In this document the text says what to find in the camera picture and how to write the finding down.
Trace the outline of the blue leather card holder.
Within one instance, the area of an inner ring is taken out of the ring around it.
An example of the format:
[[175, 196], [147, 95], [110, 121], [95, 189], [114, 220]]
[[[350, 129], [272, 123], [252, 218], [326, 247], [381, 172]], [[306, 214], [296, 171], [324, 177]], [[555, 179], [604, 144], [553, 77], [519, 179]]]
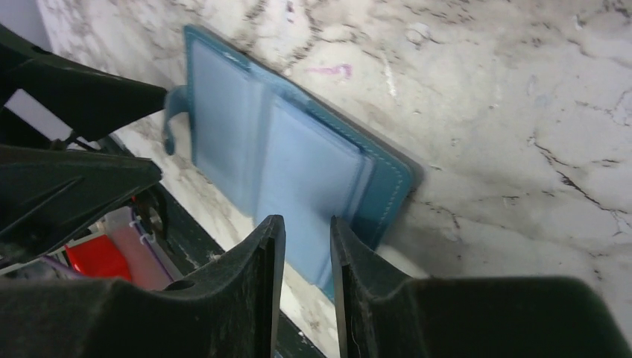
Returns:
[[255, 222], [282, 216], [287, 262], [332, 298], [331, 218], [377, 248], [414, 185], [412, 168], [217, 34], [187, 25], [183, 37], [187, 82], [165, 98], [165, 151], [176, 146], [169, 121], [187, 113], [194, 165]]

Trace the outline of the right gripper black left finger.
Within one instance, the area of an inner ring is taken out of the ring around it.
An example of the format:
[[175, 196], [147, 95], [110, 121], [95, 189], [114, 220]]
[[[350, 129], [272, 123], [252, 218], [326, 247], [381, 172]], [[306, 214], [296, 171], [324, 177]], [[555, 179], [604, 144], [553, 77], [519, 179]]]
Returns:
[[272, 357], [282, 216], [162, 291], [121, 279], [1, 283], [3, 357]]

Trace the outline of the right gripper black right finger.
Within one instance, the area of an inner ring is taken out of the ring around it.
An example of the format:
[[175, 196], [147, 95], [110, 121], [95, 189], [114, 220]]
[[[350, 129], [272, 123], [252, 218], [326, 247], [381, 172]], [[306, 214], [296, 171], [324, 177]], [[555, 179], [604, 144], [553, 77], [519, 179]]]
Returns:
[[414, 278], [330, 224], [342, 357], [629, 357], [609, 309], [572, 277]]

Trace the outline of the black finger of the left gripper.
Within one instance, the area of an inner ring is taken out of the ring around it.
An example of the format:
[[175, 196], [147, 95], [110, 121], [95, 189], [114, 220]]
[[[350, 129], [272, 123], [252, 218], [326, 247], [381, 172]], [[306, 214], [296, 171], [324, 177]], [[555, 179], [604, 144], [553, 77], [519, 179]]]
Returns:
[[1, 103], [17, 90], [89, 141], [161, 111], [167, 94], [163, 87], [67, 60], [1, 27]]
[[41, 257], [162, 178], [151, 160], [1, 147], [1, 257]]

